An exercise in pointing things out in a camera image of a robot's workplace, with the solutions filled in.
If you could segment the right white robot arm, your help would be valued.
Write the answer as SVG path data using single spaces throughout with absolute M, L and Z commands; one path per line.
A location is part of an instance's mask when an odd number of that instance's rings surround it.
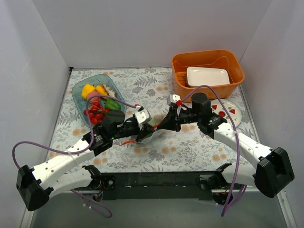
M 202 133 L 219 141 L 240 155 L 250 164 L 250 167 L 239 169 L 234 178 L 235 167 L 226 163 L 216 169 L 207 182 L 221 189 L 231 183 L 257 187 L 269 198 L 273 198 L 295 178 L 292 165 L 286 150 L 278 147 L 272 149 L 259 144 L 242 133 L 233 130 L 232 125 L 222 116 L 213 112 L 211 101 L 204 93 L 196 93 L 191 97 L 192 107 L 183 109 L 178 95 L 167 98 L 169 111 L 161 121 L 158 129 L 179 132 L 181 125 L 197 123 Z

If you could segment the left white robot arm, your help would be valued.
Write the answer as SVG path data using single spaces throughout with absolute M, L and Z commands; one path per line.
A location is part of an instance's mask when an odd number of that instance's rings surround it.
M 41 208 L 51 197 L 68 190 L 104 188 L 106 184 L 95 166 L 83 166 L 75 172 L 71 169 L 111 148 L 116 139 L 153 133 L 150 120 L 150 113 L 143 108 L 128 119 L 120 110 L 111 111 L 63 155 L 32 168 L 27 165 L 19 168 L 16 188 L 28 211 Z

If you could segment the clear zip top bag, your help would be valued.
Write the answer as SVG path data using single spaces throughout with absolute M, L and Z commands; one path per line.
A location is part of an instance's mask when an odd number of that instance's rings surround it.
M 135 146 L 145 147 L 152 143 L 156 138 L 160 137 L 164 130 L 158 130 L 158 126 L 165 118 L 165 114 L 157 114 L 145 125 L 146 128 L 142 128 L 139 136 L 133 136 L 132 139 L 127 140 L 120 144 L 120 146 Z

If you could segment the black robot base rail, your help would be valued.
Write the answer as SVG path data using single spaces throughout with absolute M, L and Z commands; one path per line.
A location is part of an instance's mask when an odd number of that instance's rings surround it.
M 223 203 L 213 190 L 228 193 L 231 183 L 218 171 L 124 172 L 94 174 L 83 190 L 102 192 L 103 200 L 199 199 Z

